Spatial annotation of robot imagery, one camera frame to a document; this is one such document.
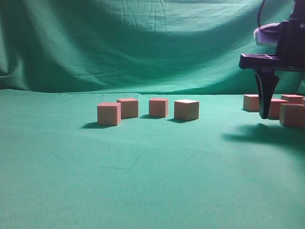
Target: green tabletop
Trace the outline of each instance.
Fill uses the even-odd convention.
[[[167,118],[147,115],[156,96]],[[99,102],[128,97],[139,118],[97,125]],[[173,119],[178,99],[200,118]],[[0,228],[304,229],[305,131],[242,103],[0,90]]]

